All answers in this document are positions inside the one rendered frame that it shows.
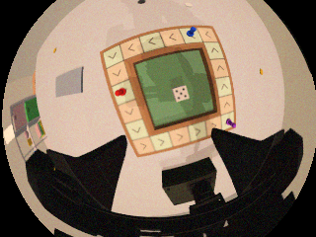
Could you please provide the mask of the red game pawn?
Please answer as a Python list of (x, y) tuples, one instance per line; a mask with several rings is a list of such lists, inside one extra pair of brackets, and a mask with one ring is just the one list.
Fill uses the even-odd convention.
[(126, 95), (125, 88), (119, 88), (119, 90), (116, 91), (116, 96), (123, 96)]

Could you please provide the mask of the blue pawn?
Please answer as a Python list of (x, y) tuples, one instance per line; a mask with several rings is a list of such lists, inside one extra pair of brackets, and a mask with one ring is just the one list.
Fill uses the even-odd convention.
[(186, 32), (186, 35), (189, 36), (189, 37), (192, 37), (194, 35), (194, 32), (197, 31), (197, 28), (190, 28), (190, 30), (188, 32)]

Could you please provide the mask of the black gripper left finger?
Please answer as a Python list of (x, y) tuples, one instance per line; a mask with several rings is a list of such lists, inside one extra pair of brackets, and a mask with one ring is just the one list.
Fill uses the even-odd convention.
[(122, 134), (79, 157), (51, 149), (46, 151), (54, 163), (54, 169), (75, 178), (83, 190), (101, 205), (100, 208), (111, 210), (126, 147), (126, 137)]

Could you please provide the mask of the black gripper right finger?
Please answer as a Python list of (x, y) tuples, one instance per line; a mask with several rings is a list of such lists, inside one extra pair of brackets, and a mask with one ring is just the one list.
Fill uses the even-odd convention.
[(228, 130), (212, 128), (210, 137), (224, 161), (222, 163), (224, 163), (229, 177), (232, 178), (237, 197), (252, 188), (250, 185), (260, 173), (270, 150), (281, 142), (283, 135), (284, 129), (258, 141), (258, 139), (245, 137), (245, 135), (230, 133)]

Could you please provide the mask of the white die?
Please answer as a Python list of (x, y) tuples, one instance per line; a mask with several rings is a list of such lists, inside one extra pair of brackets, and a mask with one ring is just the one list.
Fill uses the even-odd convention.
[(182, 86), (171, 88), (171, 92), (173, 92), (174, 100), (177, 103), (189, 98), (189, 94), (187, 94), (186, 86), (183, 86), (183, 84)]

